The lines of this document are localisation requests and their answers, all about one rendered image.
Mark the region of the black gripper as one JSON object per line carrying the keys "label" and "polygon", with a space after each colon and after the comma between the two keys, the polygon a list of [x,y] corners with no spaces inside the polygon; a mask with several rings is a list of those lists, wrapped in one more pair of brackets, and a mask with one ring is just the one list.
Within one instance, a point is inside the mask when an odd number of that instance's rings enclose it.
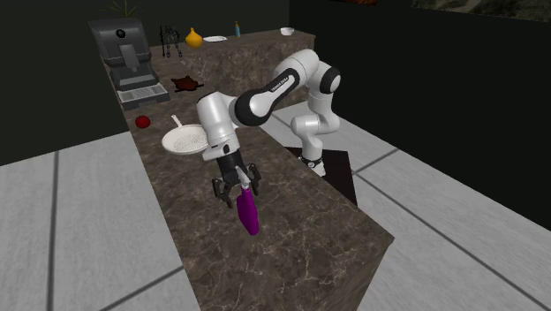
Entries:
{"label": "black gripper", "polygon": [[[242,171],[245,171],[245,164],[242,155],[239,151],[219,157],[216,159],[219,166],[222,178],[213,178],[212,186],[215,197],[224,201],[229,209],[233,208],[233,203],[230,198],[230,191],[237,184],[238,174],[235,167],[238,166]],[[259,185],[261,174],[255,163],[247,165],[247,177],[250,179],[250,185],[253,188],[253,193],[259,195]]]}

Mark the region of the purple spray bottle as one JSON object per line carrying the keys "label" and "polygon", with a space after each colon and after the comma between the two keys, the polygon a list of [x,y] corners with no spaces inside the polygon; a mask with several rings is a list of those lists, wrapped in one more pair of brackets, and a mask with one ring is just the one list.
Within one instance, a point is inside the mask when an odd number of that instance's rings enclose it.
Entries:
{"label": "purple spray bottle", "polygon": [[241,194],[237,197],[238,217],[247,232],[255,236],[259,231],[259,218],[251,192],[251,180],[239,166],[235,169],[241,188]]}

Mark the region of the brown marble counter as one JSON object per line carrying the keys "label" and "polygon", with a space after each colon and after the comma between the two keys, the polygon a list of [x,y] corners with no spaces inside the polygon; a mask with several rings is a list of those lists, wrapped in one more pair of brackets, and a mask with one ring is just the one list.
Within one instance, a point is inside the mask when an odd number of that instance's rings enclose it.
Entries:
{"label": "brown marble counter", "polygon": [[[167,102],[128,110],[151,119],[146,129],[131,128],[150,181],[150,190],[169,227],[200,311],[357,311],[392,236],[339,192],[302,209],[290,205],[287,186],[296,186],[297,157],[264,127],[238,129],[241,154],[261,174],[255,197],[260,229],[250,235],[235,206],[214,195],[215,162],[200,155],[172,155],[161,144],[176,126],[197,122],[196,102],[212,91],[228,95],[260,87],[287,56],[314,45],[311,34],[278,31],[245,34],[197,49],[181,46],[163,57],[153,44],[152,66],[170,91]],[[176,93],[172,79],[203,84]]]}

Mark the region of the dark robot stand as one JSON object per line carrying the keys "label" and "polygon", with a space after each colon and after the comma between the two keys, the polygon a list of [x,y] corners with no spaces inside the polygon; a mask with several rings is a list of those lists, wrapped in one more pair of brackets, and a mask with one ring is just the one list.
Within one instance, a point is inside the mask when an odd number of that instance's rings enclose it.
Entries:
{"label": "dark robot stand", "polygon": [[354,188],[352,170],[347,151],[324,149],[322,151],[322,160],[326,165],[326,174],[319,177],[314,172],[306,171],[306,166],[294,171],[298,178],[296,186],[287,186],[285,193],[291,196],[290,205],[302,209],[309,203],[315,203],[318,199],[317,194],[321,193],[322,201],[331,201],[332,197],[326,197],[326,194],[339,192],[349,201],[349,204],[358,206],[356,192]]}

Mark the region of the dark red crab figure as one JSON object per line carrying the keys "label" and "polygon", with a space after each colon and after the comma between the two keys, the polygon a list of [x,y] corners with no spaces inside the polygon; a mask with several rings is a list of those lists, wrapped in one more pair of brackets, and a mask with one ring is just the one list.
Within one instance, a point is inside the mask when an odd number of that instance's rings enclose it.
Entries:
{"label": "dark red crab figure", "polygon": [[194,91],[199,87],[203,87],[203,84],[200,84],[198,81],[192,79],[189,75],[186,75],[183,78],[172,79],[171,80],[176,88],[176,93],[183,91]]}

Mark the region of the yellow vase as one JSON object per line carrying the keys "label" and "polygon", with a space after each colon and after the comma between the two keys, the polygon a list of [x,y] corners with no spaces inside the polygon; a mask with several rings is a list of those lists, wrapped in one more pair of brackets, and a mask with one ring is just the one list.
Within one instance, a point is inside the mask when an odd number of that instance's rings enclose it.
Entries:
{"label": "yellow vase", "polygon": [[185,43],[194,49],[200,47],[203,43],[203,37],[197,34],[193,27],[190,28],[190,33],[185,37]]}

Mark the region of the grey coffee machine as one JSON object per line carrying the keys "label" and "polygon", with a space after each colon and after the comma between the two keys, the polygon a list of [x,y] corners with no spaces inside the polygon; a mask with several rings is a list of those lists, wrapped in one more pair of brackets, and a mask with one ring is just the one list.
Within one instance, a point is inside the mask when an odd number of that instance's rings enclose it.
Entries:
{"label": "grey coffee machine", "polygon": [[88,22],[123,110],[167,102],[169,92],[154,71],[152,53],[136,18]]}

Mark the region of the green plant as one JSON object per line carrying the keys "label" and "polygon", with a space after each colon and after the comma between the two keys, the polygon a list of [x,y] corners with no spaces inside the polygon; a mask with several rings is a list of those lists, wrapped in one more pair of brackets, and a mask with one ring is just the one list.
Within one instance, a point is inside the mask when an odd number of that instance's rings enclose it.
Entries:
{"label": "green plant", "polygon": [[120,4],[116,0],[111,0],[108,4],[104,4],[100,11],[114,12],[116,14],[120,14],[125,18],[133,17],[134,15],[144,11],[144,9],[140,7],[141,4],[130,6],[128,0],[121,1],[122,3]]}

